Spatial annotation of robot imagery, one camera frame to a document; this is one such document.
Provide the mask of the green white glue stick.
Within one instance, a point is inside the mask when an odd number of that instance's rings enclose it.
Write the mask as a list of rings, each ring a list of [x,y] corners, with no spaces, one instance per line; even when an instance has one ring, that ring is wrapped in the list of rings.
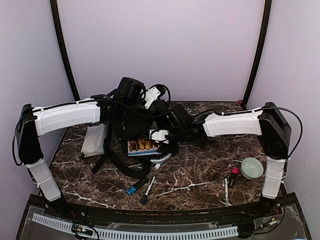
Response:
[[[162,165],[162,163],[157,163],[157,164],[154,166],[154,168],[155,168],[156,170],[158,170],[158,169],[161,167],[161,165]]]

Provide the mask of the dog picture book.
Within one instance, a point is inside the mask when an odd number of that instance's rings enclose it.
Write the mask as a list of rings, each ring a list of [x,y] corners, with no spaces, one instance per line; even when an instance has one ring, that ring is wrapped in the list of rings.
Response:
[[[160,155],[159,147],[159,143],[139,137],[127,142],[127,155],[129,157]]]

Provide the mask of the black student backpack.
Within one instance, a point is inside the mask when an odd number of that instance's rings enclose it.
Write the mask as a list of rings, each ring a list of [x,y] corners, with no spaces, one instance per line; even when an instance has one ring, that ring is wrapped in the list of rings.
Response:
[[[113,133],[116,128],[110,123],[108,125],[107,135],[103,140],[104,153],[101,155],[95,166],[91,169],[93,174],[96,174],[102,167],[105,161],[110,160],[111,163],[124,175],[134,178],[142,179],[146,177],[151,171],[152,164],[162,164],[169,160],[178,149],[174,145],[171,149],[169,145],[161,145],[161,143],[145,139],[142,135],[132,138],[129,141],[117,138],[119,145],[128,157],[137,160],[142,165],[142,170],[133,170],[127,166],[116,152],[111,148],[110,144],[113,139]]]

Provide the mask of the white tissue pack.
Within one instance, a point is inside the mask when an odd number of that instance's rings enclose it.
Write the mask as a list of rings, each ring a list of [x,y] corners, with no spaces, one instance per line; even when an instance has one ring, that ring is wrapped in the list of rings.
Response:
[[[107,126],[105,124],[88,126],[86,135],[81,147],[81,154],[87,157],[103,155],[104,140],[107,136]]]

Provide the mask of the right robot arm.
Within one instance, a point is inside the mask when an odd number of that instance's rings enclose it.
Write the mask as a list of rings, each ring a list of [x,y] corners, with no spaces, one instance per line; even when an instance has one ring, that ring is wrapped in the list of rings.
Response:
[[[282,181],[287,176],[287,164],[295,151],[290,149],[292,128],[283,115],[300,117],[287,108],[267,102],[251,110],[218,112],[213,109],[191,115],[181,106],[173,108],[165,117],[165,125],[150,132],[152,140],[163,144],[189,142],[202,138],[227,135],[255,135],[266,155],[266,171],[262,201],[255,205],[255,213],[266,217],[275,208]]]

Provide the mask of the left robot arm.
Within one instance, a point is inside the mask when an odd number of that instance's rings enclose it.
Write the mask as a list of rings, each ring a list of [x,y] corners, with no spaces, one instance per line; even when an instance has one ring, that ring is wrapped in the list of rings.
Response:
[[[169,111],[171,100],[162,100],[163,95],[171,95],[164,84],[146,88],[137,79],[123,77],[118,87],[108,94],[45,107],[25,104],[12,137],[14,163],[27,167],[45,199],[52,202],[51,210],[58,217],[67,218],[71,208],[62,200],[60,187],[45,163],[39,137],[82,124],[130,121],[128,127],[120,126],[119,130],[124,139],[131,139],[150,129],[147,122],[153,122]]]

